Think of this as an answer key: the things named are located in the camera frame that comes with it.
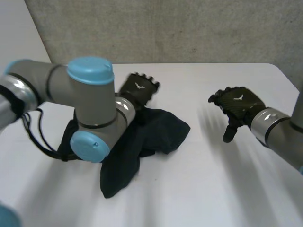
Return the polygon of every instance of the silver metal ring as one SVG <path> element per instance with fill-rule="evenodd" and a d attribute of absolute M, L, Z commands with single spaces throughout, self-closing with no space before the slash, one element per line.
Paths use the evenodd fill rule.
<path fill-rule="evenodd" d="M 24 101 L 24 112 L 35 110 L 38 107 L 38 100 L 32 89 L 18 78 L 11 75 L 4 75 L 0 78 L 0 85 L 6 87 L 17 98 Z"/>

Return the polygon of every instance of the white table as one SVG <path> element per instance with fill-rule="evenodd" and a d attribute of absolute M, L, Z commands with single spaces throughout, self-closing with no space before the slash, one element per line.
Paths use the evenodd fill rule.
<path fill-rule="evenodd" d="M 24 3 L 4 2 L 4 11 L 13 7 L 13 15 L 28 26 L 30 32 L 24 30 L 24 35 L 37 41 L 18 40 L 22 48 L 14 49 L 16 41 L 8 39 L 6 48 L 15 51 L 9 61 L 24 57 L 47 61 Z M 10 20 L 13 15 L 7 13 Z M 12 29 L 7 37 L 19 29 Z M 1 60 L 7 54 L 1 52 Z M 20 214 L 24 227 L 303 226 L 303 177 L 262 147 L 247 127 L 239 130 L 234 142 L 224 144 L 227 118 L 207 102 L 218 89 L 247 86 L 268 106 L 291 114 L 298 91 L 277 67 L 118 64 L 114 65 L 116 88 L 134 71 L 160 81 L 159 93 L 149 106 L 186 121 L 191 131 L 185 142 L 168 156 L 141 159 L 140 171 L 129 186 L 104 199 L 99 189 L 101 164 L 50 159 L 31 143 L 21 122 L 9 126 L 0 135 L 0 200 Z M 43 109 L 45 136 L 57 147 L 73 109 L 51 103 Z"/>

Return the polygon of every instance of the black cable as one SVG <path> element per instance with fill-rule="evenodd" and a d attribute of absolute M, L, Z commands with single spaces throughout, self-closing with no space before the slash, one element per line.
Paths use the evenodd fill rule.
<path fill-rule="evenodd" d="M 43 133 L 42 133 L 42 129 L 41 129 L 41 128 L 42 128 L 43 111 L 42 111 L 40 108 L 37 108 L 36 110 L 40 112 L 39 120 L 38 120 L 38 129 L 39 129 L 40 136 L 41 136 L 43 142 L 45 143 L 45 145 L 46 145 L 51 151 L 56 152 L 56 151 L 54 150 L 54 148 L 52 148 L 51 145 L 48 144 L 48 142 L 46 141 L 46 139 L 45 139 L 45 137 L 44 137 L 44 135 L 43 135 Z"/>
<path fill-rule="evenodd" d="M 78 159 L 77 156 L 75 154 L 70 154 L 70 155 L 62 155 L 62 154 L 59 154 L 57 153 L 57 151 L 55 151 L 46 141 L 43 133 L 42 133 L 42 117 L 43 117 L 43 111 L 40 109 L 40 108 L 37 108 L 36 109 L 37 111 L 40 112 L 40 115 L 39 115 L 39 120 L 38 120 L 38 129 L 39 129 L 39 133 L 40 133 L 40 136 L 43 140 L 43 142 L 46 144 L 46 146 L 50 149 L 46 149 L 45 147 L 43 147 L 38 141 L 37 139 L 34 137 L 34 135 L 32 134 L 31 132 L 31 129 L 30 129 L 30 125 L 31 125 L 31 121 L 32 121 L 32 118 L 30 116 L 29 113 L 25 113 L 21 116 L 22 118 L 22 122 L 23 122 L 23 126 L 29 136 L 29 138 L 32 140 L 32 142 L 44 153 L 46 154 L 47 156 L 49 157 L 52 157 L 52 158 L 55 158 L 55 159 L 60 159 L 62 161 L 70 161 L 70 160 L 76 160 Z"/>

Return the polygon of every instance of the logo on hand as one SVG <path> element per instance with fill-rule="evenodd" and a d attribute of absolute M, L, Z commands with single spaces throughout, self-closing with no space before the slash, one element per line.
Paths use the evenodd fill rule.
<path fill-rule="evenodd" d="M 233 98 L 233 99 L 242 101 L 243 100 L 243 95 L 240 98 Z"/>
<path fill-rule="evenodd" d="M 135 83 L 135 85 L 137 86 L 138 89 L 145 89 L 145 87 L 139 86 L 137 83 Z"/>

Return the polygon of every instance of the black band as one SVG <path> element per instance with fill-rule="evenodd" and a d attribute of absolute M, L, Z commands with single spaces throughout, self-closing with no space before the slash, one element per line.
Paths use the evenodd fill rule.
<path fill-rule="evenodd" d="M 107 126 L 111 125 L 112 123 L 114 123 L 116 118 L 117 118 L 117 114 L 111 121 L 109 121 L 105 124 L 99 124 L 99 125 L 88 125 L 88 124 L 83 124 L 79 121 L 78 121 L 78 124 L 81 125 L 83 128 L 87 128 L 87 129 L 101 129 L 101 128 L 107 127 Z"/>
<path fill-rule="evenodd" d="M 33 93 L 34 93 L 35 96 L 36 96 L 36 99 L 37 99 L 37 101 L 38 101 L 38 105 L 41 105 L 41 104 L 42 104 L 42 99 L 41 99 L 41 97 L 40 97 L 38 91 L 36 90 L 36 88 L 35 88 L 27 79 L 25 79 L 25 78 L 22 77 L 21 75 L 16 74 L 16 73 L 14 73 L 14 72 L 10 72 L 10 73 L 8 73 L 8 75 L 11 75 L 11 76 L 13 76 L 13 77 L 18 78 L 19 80 L 21 80 L 22 82 L 24 82 L 27 86 L 29 86 L 29 88 L 33 91 Z"/>
<path fill-rule="evenodd" d="M 301 127 L 295 125 L 295 124 L 292 123 L 291 121 L 290 121 L 290 126 L 291 126 L 294 130 L 296 130 L 296 131 L 298 131 L 298 132 L 300 132 L 300 133 L 303 134 L 303 128 L 301 128 Z"/>
<path fill-rule="evenodd" d="M 59 68 L 61 65 L 55 65 L 54 67 L 52 67 L 52 69 L 49 71 L 48 75 L 47 75 L 47 80 L 46 80 L 46 95 L 47 97 L 52 101 L 54 102 L 54 99 L 51 95 L 51 92 L 49 90 L 49 83 L 51 81 L 51 78 L 52 78 L 52 75 L 53 75 L 53 72 Z"/>
<path fill-rule="evenodd" d="M 117 112 L 119 112 L 122 115 L 122 117 L 124 118 L 124 120 L 126 122 L 126 125 L 128 125 L 127 118 L 126 118 L 125 114 L 121 110 L 119 110 L 118 108 L 117 108 Z"/>
<path fill-rule="evenodd" d="M 268 146 L 268 142 L 267 142 L 267 141 L 268 141 L 268 137 L 269 137 L 270 132 L 273 130 L 273 128 L 274 128 L 277 124 L 279 124 L 280 122 L 283 122 L 283 121 L 288 120 L 288 119 L 290 119 L 290 117 L 283 117 L 283 118 L 277 120 L 275 123 L 273 123 L 273 124 L 268 128 L 267 132 L 265 133 L 265 138 L 264 138 L 265 144 L 266 144 L 267 146 Z"/>
<path fill-rule="evenodd" d="M 0 85 L 0 94 L 10 102 L 10 108 L 15 113 L 16 120 L 18 120 L 23 114 L 25 103 L 21 99 L 18 99 L 14 93 L 3 85 Z"/>

